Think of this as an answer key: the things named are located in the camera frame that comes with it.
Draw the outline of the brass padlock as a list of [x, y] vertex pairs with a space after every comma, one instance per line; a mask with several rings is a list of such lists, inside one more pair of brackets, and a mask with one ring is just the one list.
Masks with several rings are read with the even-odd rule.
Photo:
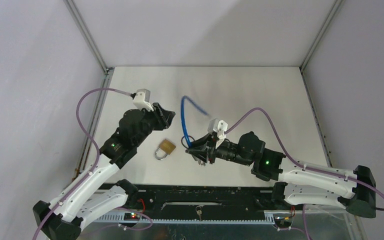
[[176, 145], [170, 141], [169, 139], [164, 139], [158, 145], [158, 148], [154, 152], [155, 159], [162, 161], [166, 157], [168, 157], [174, 150], [176, 149]]

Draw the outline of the padlock key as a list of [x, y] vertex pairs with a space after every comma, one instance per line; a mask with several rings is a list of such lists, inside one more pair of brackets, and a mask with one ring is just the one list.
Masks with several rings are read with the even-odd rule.
[[196, 214], [198, 215], [199, 221], [202, 221], [202, 207], [197, 205], [195, 208]]

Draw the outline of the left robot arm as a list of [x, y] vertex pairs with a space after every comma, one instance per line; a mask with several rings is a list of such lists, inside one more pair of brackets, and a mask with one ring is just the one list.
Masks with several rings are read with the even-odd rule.
[[105, 193], [92, 196], [137, 154], [139, 146], [152, 132], [171, 126], [175, 112], [163, 109], [157, 102], [151, 107], [151, 111], [144, 108], [126, 111], [116, 131], [98, 149], [95, 162], [58, 197], [50, 202], [40, 200], [34, 205], [39, 231], [51, 240], [75, 240], [89, 224], [111, 210], [136, 206], [138, 189], [126, 179]]

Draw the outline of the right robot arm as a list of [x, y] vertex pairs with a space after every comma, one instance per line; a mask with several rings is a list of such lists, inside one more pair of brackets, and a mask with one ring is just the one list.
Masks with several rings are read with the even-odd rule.
[[275, 182], [270, 201], [277, 209], [288, 205], [328, 205], [358, 217], [376, 217], [376, 194], [365, 186], [373, 187], [376, 182], [366, 166], [349, 170], [304, 161], [293, 163], [284, 153], [266, 148], [252, 131], [243, 134], [238, 143], [228, 139], [219, 142], [215, 133], [208, 133], [193, 141], [186, 153], [203, 163], [222, 159], [251, 166], [256, 178]]

